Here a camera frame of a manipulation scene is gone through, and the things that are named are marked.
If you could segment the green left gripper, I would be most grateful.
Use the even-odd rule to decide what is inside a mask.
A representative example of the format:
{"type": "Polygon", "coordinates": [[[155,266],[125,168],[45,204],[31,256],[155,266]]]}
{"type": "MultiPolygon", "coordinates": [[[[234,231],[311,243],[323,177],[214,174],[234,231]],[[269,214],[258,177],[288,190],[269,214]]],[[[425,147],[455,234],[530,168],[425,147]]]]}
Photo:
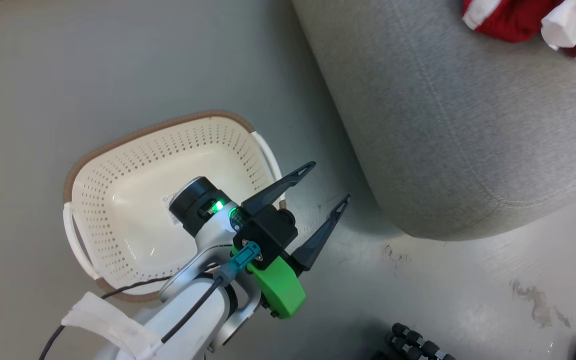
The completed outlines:
{"type": "MultiPolygon", "coordinates": [[[[299,184],[316,165],[315,161],[307,162],[243,201],[241,207],[249,215],[254,215],[263,207],[274,204],[290,187],[299,184]]],[[[245,272],[252,275],[254,283],[263,294],[263,303],[268,304],[270,312],[277,318],[293,317],[306,301],[306,292],[295,272],[311,271],[350,201],[350,194],[346,194],[330,211],[322,225],[293,251],[291,266],[282,258],[284,249],[281,246],[262,243],[258,254],[261,258],[250,260],[244,268],[245,272]]]]}

